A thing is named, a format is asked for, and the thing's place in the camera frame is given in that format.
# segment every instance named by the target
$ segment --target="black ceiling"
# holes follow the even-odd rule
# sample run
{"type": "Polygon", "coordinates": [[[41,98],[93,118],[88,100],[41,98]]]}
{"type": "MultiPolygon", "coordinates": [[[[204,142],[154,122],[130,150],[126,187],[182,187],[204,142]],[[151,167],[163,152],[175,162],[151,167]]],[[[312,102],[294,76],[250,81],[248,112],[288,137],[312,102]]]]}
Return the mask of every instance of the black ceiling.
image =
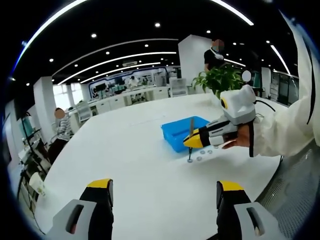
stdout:
{"type": "MultiPolygon", "coordinates": [[[[55,12],[72,1],[24,1],[17,10],[21,20],[12,29],[10,57],[17,59],[23,49],[22,41],[28,41],[36,30],[55,12]]],[[[290,29],[273,5],[262,0],[225,0],[247,16],[254,26],[249,26],[227,9],[210,0],[88,0],[62,15],[49,25],[22,56],[8,82],[7,100],[20,90],[32,88],[41,76],[52,76],[59,69],[83,55],[110,45],[142,39],[169,38],[123,44],[98,51],[76,61],[57,72],[53,78],[57,84],[63,79],[92,65],[127,55],[148,52],[178,52],[179,41],[188,35],[221,39],[224,53],[230,60],[253,66],[254,52],[261,66],[286,72],[279,58],[266,43],[269,40],[281,53],[291,74],[297,75],[297,49],[290,29]]],[[[179,65],[179,53],[175,55],[151,55],[135,57],[143,63],[161,62],[179,65]]],[[[66,83],[85,80],[99,73],[116,69],[122,60],[114,61],[85,71],[66,83]]]]}

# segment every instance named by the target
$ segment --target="blue container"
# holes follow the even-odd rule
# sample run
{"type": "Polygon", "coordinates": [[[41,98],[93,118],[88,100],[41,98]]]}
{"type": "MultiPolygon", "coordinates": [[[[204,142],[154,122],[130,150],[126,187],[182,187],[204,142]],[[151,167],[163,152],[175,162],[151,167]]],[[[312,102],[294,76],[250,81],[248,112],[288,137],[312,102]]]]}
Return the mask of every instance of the blue container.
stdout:
{"type": "Polygon", "coordinates": [[[209,123],[209,121],[201,117],[192,116],[161,126],[164,139],[177,153],[188,149],[188,147],[184,146],[184,139],[189,135],[191,118],[194,118],[194,129],[201,128],[209,123]]]}

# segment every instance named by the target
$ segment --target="led strip light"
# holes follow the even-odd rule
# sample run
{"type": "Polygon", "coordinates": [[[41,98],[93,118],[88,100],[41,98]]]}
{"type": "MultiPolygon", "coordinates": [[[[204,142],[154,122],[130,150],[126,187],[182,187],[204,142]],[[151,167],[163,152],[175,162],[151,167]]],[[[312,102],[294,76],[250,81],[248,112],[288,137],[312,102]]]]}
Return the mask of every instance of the led strip light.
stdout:
{"type": "Polygon", "coordinates": [[[289,68],[287,67],[284,59],[282,58],[282,56],[280,55],[280,53],[278,52],[278,50],[276,49],[276,47],[275,47],[274,45],[270,45],[270,46],[271,46],[272,50],[275,52],[275,54],[278,56],[278,58],[281,60],[281,62],[282,62],[282,64],[283,64],[286,72],[287,72],[289,75],[291,75],[291,73],[290,73],[290,71],[289,71],[289,68]]]}
{"type": "Polygon", "coordinates": [[[245,67],[246,65],[244,65],[244,64],[242,64],[242,63],[240,63],[240,62],[236,62],[236,61],[232,61],[232,60],[229,60],[229,59],[224,59],[226,62],[229,62],[229,63],[233,63],[233,64],[238,64],[238,65],[240,65],[240,66],[242,66],[242,67],[245,67]]]}
{"type": "Polygon", "coordinates": [[[83,2],[86,2],[87,0],[75,0],[74,2],[70,3],[69,5],[65,6],[64,8],[57,11],[52,17],[50,17],[36,32],[33,34],[33,36],[30,38],[30,40],[27,42],[27,44],[24,46],[18,60],[16,61],[13,70],[16,69],[21,57],[26,52],[27,48],[30,47],[32,42],[39,36],[41,32],[43,32],[46,27],[48,27],[50,24],[52,24],[57,18],[61,17],[63,14],[71,10],[72,8],[76,7],[79,4],[82,4],[83,2]]]}
{"type": "Polygon", "coordinates": [[[211,0],[212,2],[219,4],[221,7],[224,7],[225,9],[228,9],[230,12],[234,13],[237,15],[239,18],[241,18],[243,21],[245,21],[247,24],[250,26],[253,26],[254,23],[249,20],[245,15],[243,15],[241,12],[239,12],[237,9],[235,9],[233,6],[230,6],[229,4],[225,3],[224,1],[221,0],[211,0]]]}
{"type": "Polygon", "coordinates": [[[115,70],[111,70],[111,71],[107,71],[107,72],[104,72],[104,73],[101,73],[99,75],[96,75],[96,76],[93,76],[93,77],[90,77],[82,82],[80,82],[81,84],[87,82],[87,81],[90,81],[92,79],[95,79],[97,77],[101,77],[103,75],[107,75],[107,74],[111,74],[111,73],[114,73],[114,72],[117,72],[117,71],[121,71],[121,70],[125,70],[125,69],[132,69],[132,68],[137,68],[137,67],[143,67],[143,66],[149,66],[149,65],[156,65],[156,64],[160,64],[161,62],[151,62],[151,63],[144,63],[144,64],[139,64],[139,65],[133,65],[133,66],[126,66],[126,67],[122,67],[122,68],[119,68],[119,69],[115,69],[115,70]]]}
{"type": "Polygon", "coordinates": [[[73,77],[85,72],[85,71],[88,71],[90,69],[93,69],[95,67],[98,67],[98,66],[101,66],[103,64],[107,64],[107,63],[111,63],[111,62],[114,62],[114,61],[118,61],[118,60],[121,60],[121,59],[128,59],[128,58],[133,58],[133,57],[139,57],[139,56],[146,56],[146,55],[157,55],[157,54],[176,54],[177,52],[175,51],[156,51],[156,52],[146,52],[146,53],[139,53],[139,54],[133,54],[133,55],[129,55],[129,56],[122,56],[122,57],[118,57],[118,58],[114,58],[114,59],[111,59],[111,60],[108,60],[108,61],[103,61],[103,62],[100,62],[96,65],[93,65],[93,66],[90,66],[86,69],[83,69],[81,71],[78,71],[76,72],[75,74],[67,77],[66,79],[62,80],[61,82],[58,83],[58,85],[61,85],[63,84],[64,82],[68,81],[69,79],[72,79],[73,77]]]}

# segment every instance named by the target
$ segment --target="potted plant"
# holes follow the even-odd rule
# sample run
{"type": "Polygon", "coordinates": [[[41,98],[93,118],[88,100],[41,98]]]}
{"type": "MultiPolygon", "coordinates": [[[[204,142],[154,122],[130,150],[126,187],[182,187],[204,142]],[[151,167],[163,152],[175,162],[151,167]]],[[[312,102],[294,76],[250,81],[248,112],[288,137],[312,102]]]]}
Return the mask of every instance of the potted plant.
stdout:
{"type": "Polygon", "coordinates": [[[213,100],[214,103],[220,104],[220,93],[228,90],[237,90],[242,86],[241,71],[234,69],[231,65],[227,64],[220,68],[212,68],[208,72],[200,72],[197,77],[193,79],[193,88],[201,86],[203,91],[206,92],[206,88],[212,90],[216,96],[213,100]]]}

